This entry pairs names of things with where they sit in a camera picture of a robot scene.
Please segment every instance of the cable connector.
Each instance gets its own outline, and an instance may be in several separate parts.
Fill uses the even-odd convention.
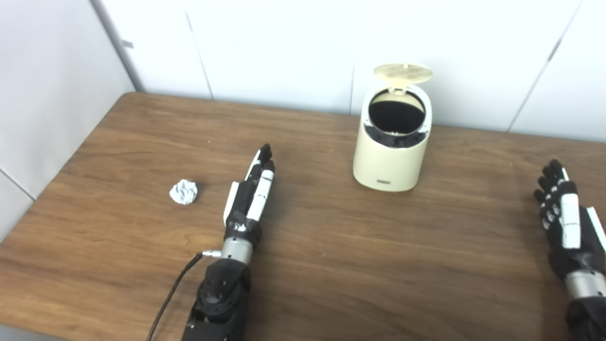
[[[219,250],[204,250],[204,251],[202,251],[202,255],[204,255],[206,257],[221,258],[221,251],[219,251]]]

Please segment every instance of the wall seam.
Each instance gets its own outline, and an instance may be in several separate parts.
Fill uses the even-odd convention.
[[[9,176],[1,167],[0,167],[0,174],[4,175],[6,177],[6,179],[8,179],[15,186],[17,186],[17,188],[20,189],[21,192],[23,192],[25,195],[27,195],[29,199],[32,199],[32,201],[36,201],[36,199],[25,190],[25,188],[23,188],[15,179],[13,179],[11,176]]]
[[[210,93],[210,99],[214,100],[215,96],[213,95],[213,89],[210,87],[210,80],[208,79],[208,74],[206,73],[206,67],[204,67],[202,52],[200,51],[200,46],[198,46],[198,40],[196,40],[196,35],[193,33],[193,27],[191,26],[191,21],[189,19],[189,13],[187,13],[187,9],[185,9],[185,19],[187,20],[187,25],[190,28],[191,38],[193,39],[193,43],[196,46],[196,51],[198,51],[198,59],[200,60],[200,65],[202,66],[202,73],[204,74],[206,86],[208,87],[208,92]]]
[[[551,52],[547,56],[547,60],[545,61],[545,64],[543,64],[543,67],[541,68],[541,71],[539,71],[539,74],[534,79],[534,82],[530,86],[530,89],[528,90],[528,93],[524,97],[524,100],[522,101],[522,104],[520,104],[520,108],[518,109],[518,111],[516,112],[516,115],[514,115],[514,117],[513,117],[513,120],[509,124],[509,127],[506,130],[507,132],[511,132],[511,129],[513,128],[513,125],[516,123],[516,121],[520,117],[520,113],[522,113],[522,110],[524,109],[524,106],[526,106],[526,102],[528,101],[528,99],[532,95],[532,93],[534,91],[534,88],[539,83],[539,80],[541,80],[541,77],[543,76],[543,73],[547,69],[547,66],[549,65],[549,62],[551,61],[551,59],[553,58],[553,56],[556,54],[556,51],[560,47],[560,44],[562,43],[562,40],[564,39],[564,36],[568,32],[568,29],[570,28],[570,26],[572,25],[572,22],[576,18],[576,15],[579,13],[579,10],[581,9],[581,6],[583,6],[584,1],[585,0],[581,0],[579,2],[579,5],[577,5],[576,9],[574,10],[574,12],[572,14],[572,17],[570,18],[570,20],[568,20],[568,23],[564,27],[564,30],[562,31],[562,34],[560,35],[559,39],[556,41],[556,44],[553,46],[553,48],[551,49]]]

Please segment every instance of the crumpled paper ball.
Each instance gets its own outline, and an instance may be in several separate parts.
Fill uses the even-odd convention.
[[[198,187],[195,182],[183,179],[173,186],[169,194],[177,204],[189,205],[196,200]]]

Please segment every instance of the robotic hand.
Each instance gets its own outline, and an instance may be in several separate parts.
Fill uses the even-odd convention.
[[[245,180],[231,185],[223,214],[223,250],[202,252],[220,259],[206,270],[182,341],[242,340],[251,287],[248,263],[261,241],[259,219],[275,171],[270,159],[266,144],[255,155]]]
[[[566,321],[575,341],[606,340],[606,237],[593,207],[579,205],[574,182],[560,162],[543,168],[534,196],[551,247],[549,264],[572,301]]]

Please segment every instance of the cream trash can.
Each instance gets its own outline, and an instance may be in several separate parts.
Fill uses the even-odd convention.
[[[419,180],[431,132],[431,102],[413,83],[431,78],[418,64],[386,64],[375,75],[389,85],[364,98],[353,158],[353,175],[366,187],[400,192]]]

